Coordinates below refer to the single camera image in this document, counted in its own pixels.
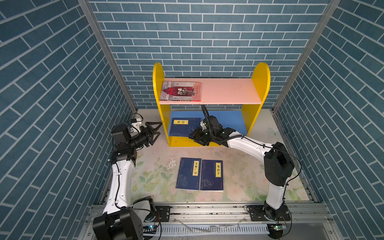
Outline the blue book yellow label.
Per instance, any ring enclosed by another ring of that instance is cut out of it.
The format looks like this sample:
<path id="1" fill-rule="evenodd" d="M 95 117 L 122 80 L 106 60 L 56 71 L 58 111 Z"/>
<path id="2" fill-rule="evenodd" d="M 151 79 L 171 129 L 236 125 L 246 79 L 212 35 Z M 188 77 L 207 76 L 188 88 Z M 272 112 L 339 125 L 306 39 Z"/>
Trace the blue book yellow label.
<path id="1" fill-rule="evenodd" d="M 188 138 L 201 127 L 200 122 L 200 118 L 172 118 L 169 136 Z"/>

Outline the illustrated red grey book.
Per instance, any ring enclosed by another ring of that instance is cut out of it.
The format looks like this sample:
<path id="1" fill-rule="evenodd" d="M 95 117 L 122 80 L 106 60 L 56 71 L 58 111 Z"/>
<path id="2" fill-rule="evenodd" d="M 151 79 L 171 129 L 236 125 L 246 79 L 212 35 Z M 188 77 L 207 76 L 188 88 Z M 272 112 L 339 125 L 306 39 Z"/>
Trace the illustrated red grey book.
<path id="1" fill-rule="evenodd" d="M 162 85 L 161 101 L 200 102 L 201 83 L 164 81 Z"/>

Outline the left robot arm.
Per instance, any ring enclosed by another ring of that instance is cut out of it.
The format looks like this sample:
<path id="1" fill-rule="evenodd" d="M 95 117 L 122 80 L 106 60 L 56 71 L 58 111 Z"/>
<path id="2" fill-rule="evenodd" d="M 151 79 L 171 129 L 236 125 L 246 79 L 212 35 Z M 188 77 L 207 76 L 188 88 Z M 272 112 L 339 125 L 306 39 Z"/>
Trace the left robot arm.
<path id="1" fill-rule="evenodd" d="M 142 240 L 146 221 L 153 222 L 152 229 L 160 230 L 160 215 L 152 197 L 132 202 L 131 194 L 137 151 L 156 142 L 161 126 L 161 122 L 146 122 L 138 127 L 123 123 L 112 129 L 112 182 L 103 213 L 93 221 L 96 239 Z"/>

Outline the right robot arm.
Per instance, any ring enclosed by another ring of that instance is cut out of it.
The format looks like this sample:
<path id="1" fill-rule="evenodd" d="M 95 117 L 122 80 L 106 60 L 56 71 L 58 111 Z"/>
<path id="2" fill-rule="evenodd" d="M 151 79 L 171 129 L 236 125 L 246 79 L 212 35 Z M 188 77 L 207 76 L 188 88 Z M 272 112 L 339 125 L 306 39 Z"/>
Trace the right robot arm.
<path id="1" fill-rule="evenodd" d="M 277 220 L 284 210 L 285 192 L 295 168 L 291 155 L 283 143 L 268 144 L 253 140 L 232 128 L 223 128 L 215 116 L 204 113 L 201 127 L 190 136 L 195 143 L 219 146 L 242 151 L 263 162 L 265 177 L 269 181 L 267 198 L 264 201 L 264 213 L 268 220 Z"/>

